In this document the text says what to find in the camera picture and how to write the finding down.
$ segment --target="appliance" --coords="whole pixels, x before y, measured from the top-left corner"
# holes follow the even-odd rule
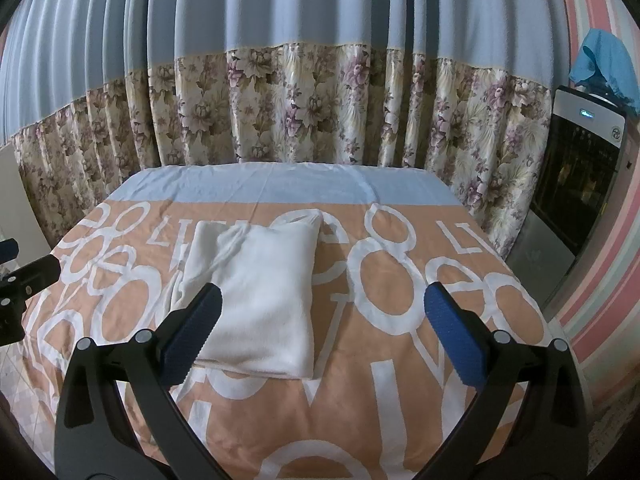
[[[625,112],[561,86],[538,184],[507,264],[540,306],[548,304],[587,245],[616,179]]]

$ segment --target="silver screw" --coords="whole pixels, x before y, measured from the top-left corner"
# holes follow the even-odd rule
[[[497,343],[506,345],[507,343],[511,342],[511,335],[504,330],[496,330],[494,332],[494,339]]]
[[[139,343],[146,343],[151,339],[151,336],[152,336],[151,330],[147,330],[145,328],[144,330],[140,330],[136,334],[136,341]]]
[[[560,352],[566,352],[569,349],[569,345],[562,339],[554,339],[554,346]]]
[[[78,350],[86,350],[87,348],[89,348],[89,346],[91,346],[91,339],[89,339],[88,337],[83,337],[80,341],[78,341],[76,348],[78,348]]]

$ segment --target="curtain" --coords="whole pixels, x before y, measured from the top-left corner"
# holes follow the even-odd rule
[[[145,168],[313,161],[433,171],[506,256],[568,35],[562,0],[23,0],[1,70],[51,244]]]

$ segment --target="wall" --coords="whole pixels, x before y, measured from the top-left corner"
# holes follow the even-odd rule
[[[625,43],[640,74],[640,30],[622,1],[565,1],[572,59],[589,29],[601,28]],[[550,304],[571,341],[596,411],[640,380],[640,137],[635,127],[627,140],[605,215]]]

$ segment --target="blue cloth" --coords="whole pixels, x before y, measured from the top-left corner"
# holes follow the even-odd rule
[[[624,43],[610,32],[592,28],[582,42],[569,78],[576,84],[584,84],[599,75],[618,98],[640,115],[638,80]]]

